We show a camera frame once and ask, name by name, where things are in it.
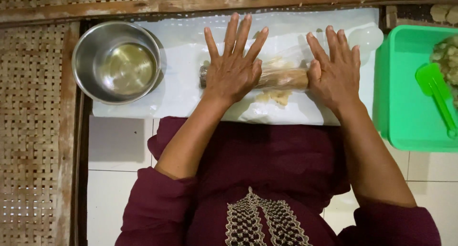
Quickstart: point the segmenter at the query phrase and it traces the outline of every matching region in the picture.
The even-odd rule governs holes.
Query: floor tile
[[[114,245],[137,172],[89,171],[88,245]]]
[[[157,134],[157,129],[159,128],[159,121],[160,118],[154,118],[154,124],[152,127],[152,134],[156,135]],[[154,156],[151,157],[151,166],[154,167],[157,164],[157,160],[154,158]]]
[[[408,180],[458,181],[458,153],[412,151]]]
[[[410,152],[393,148],[393,146],[391,146],[391,144],[385,139],[383,139],[383,142],[385,143],[386,147],[388,148],[396,163],[398,163],[399,169],[401,169],[404,179],[407,180],[407,173],[409,171]]]
[[[338,235],[343,228],[354,225],[353,212],[359,207],[353,191],[334,196],[324,210],[324,220]]]
[[[408,185],[418,206],[431,213],[442,245],[458,246],[458,182],[412,182]]]
[[[151,165],[153,119],[90,116],[89,170],[137,171]]]

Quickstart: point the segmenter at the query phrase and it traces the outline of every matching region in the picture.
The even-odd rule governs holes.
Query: white plastic sheet
[[[239,11],[243,15],[249,11]],[[300,12],[292,9],[264,9],[253,11],[249,38],[253,38],[263,27],[269,27],[269,37],[262,48],[259,58],[264,62],[282,56],[294,65],[309,63],[312,53],[306,42],[310,31],[320,41],[328,53],[328,45],[322,31],[328,25],[334,29],[345,29],[347,36],[355,29],[378,26],[378,9],[362,8],[319,12]],[[161,54],[163,75],[158,79],[155,89],[140,100],[120,106],[94,102],[93,114],[105,117],[162,118],[164,116],[188,117],[202,95],[199,89],[198,72],[204,62],[209,61],[203,28],[210,27],[220,52],[228,12],[183,15],[159,21],[137,22],[157,38]],[[248,50],[254,39],[249,39]],[[375,52],[369,62],[361,67],[359,95],[372,116],[374,91]],[[288,105],[281,106],[270,100],[268,103],[255,102],[261,91],[251,91],[243,100],[234,104],[224,115],[223,120],[266,124],[310,124],[339,125],[332,112],[316,103],[305,92],[293,92]]]

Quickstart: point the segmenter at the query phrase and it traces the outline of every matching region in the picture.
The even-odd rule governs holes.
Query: green container
[[[429,63],[434,45],[458,29],[402,25],[393,29],[376,52],[374,123],[381,136],[400,150],[458,152],[432,97],[423,94],[416,71]],[[452,116],[458,113],[452,104]]]

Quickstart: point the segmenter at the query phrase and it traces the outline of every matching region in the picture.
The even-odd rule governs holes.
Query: green spatula
[[[417,70],[415,79],[417,79],[423,93],[426,96],[432,96],[434,98],[437,108],[447,126],[448,137],[455,139],[458,135],[458,129],[446,103],[447,101],[453,101],[453,98],[442,77],[439,65],[437,63],[423,65]]]

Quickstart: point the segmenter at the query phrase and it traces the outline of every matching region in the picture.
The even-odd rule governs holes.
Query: metal bowl
[[[78,41],[72,69],[81,90],[93,100],[120,105],[150,92],[161,69],[159,48],[142,27],[108,21]]]

